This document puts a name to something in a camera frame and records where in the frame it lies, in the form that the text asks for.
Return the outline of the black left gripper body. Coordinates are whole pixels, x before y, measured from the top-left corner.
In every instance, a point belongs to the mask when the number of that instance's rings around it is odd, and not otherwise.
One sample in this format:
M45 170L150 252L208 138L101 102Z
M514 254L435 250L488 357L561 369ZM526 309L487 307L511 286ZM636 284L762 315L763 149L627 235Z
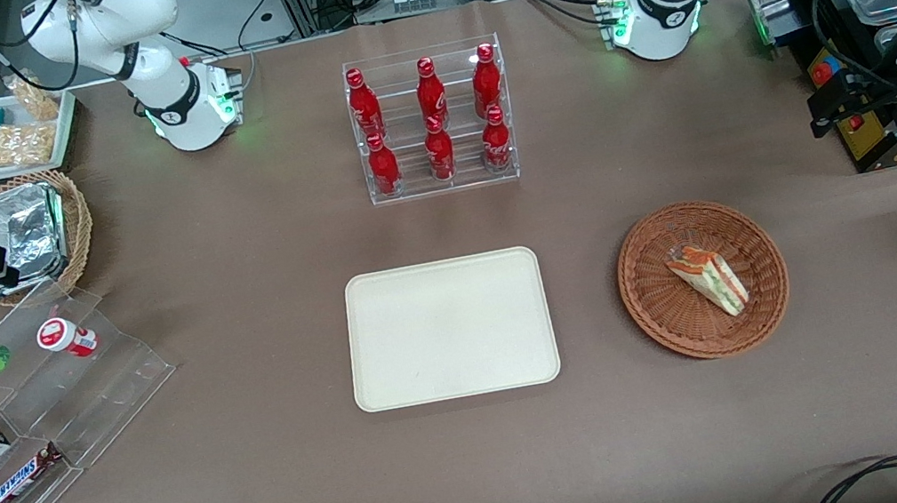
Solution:
M897 106L897 79L873 77L849 68L840 68L829 77L829 85L837 88L839 104L834 111L836 124L854 116L875 113L878 109Z

